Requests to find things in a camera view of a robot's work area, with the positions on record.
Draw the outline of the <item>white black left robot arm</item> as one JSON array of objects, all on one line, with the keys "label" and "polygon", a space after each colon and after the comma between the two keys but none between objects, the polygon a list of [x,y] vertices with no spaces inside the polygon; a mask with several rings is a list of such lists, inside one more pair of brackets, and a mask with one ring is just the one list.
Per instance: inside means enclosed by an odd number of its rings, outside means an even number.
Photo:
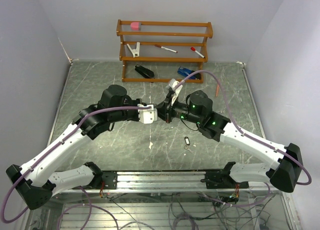
[{"label": "white black left robot arm", "polygon": [[103,172],[93,162],[58,172],[57,169],[81,146],[98,135],[111,131],[116,122],[139,121],[140,98],[131,99],[120,85],[110,85],[96,104],[81,110],[65,131],[42,152],[28,162],[11,165],[6,174],[26,203],[35,210],[51,197],[79,186],[98,188]]}]

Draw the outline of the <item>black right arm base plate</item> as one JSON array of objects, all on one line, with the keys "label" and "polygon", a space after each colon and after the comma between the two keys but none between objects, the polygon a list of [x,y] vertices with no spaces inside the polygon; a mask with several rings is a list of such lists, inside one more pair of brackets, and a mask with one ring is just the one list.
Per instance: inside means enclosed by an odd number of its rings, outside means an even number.
[{"label": "black right arm base plate", "polygon": [[240,189],[249,188],[249,183],[247,181],[236,182],[221,170],[206,171],[200,182],[204,183],[207,189],[232,189],[235,188],[236,185],[239,185]]}]

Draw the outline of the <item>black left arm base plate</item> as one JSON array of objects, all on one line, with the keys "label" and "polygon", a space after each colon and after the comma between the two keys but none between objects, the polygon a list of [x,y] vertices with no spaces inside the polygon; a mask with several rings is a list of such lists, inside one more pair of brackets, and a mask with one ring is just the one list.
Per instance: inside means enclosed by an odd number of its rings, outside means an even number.
[{"label": "black left arm base plate", "polygon": [[115,171],[102,171],[94,174],[92,181],[84,185],[85,190],[100,190],[102,187],[107,190],[115,190],[118,184],[118,174]]}]

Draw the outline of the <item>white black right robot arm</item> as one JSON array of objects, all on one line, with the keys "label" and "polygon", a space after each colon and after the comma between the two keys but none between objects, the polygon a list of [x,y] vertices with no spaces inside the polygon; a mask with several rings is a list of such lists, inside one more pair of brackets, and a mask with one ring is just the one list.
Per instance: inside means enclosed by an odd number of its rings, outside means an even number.
[{"label": "white black right robot arm", "polygon": [[285,146],[245,131],[229,118],[213,111],[213,101],[201,90],[189,94],[185,103],[174,99],[173,91],[169,91],[155,108],[158,117],[166,123],[171,123],[173,118],[194,123],[207,139],[230,144],[261,161],[250,164],[228,162],[216,176],[206,173],[203,182],[207,185],[231,188],[236,184],[261,182],[282,192],[294,191],[303,165],[297,145],[290,143]]}]

